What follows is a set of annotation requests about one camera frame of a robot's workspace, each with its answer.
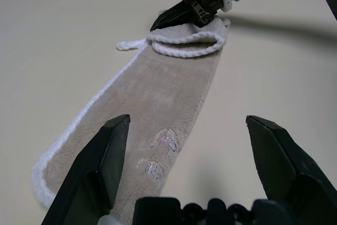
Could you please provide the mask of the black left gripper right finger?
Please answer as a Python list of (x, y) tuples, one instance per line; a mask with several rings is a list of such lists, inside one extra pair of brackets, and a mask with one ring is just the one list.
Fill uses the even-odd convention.
[(282, 200), (300, 224), (336, 224), (336, 189), (286, 129), (246, 117), (254, 162), (269, 200)]

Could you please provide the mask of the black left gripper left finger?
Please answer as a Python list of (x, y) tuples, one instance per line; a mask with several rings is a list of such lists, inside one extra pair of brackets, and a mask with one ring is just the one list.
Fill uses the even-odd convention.
[(128, 114), (105, 122), (77, 155), (43, 224), (97, 224), (110, 213), (122, 176), (129, 125)]

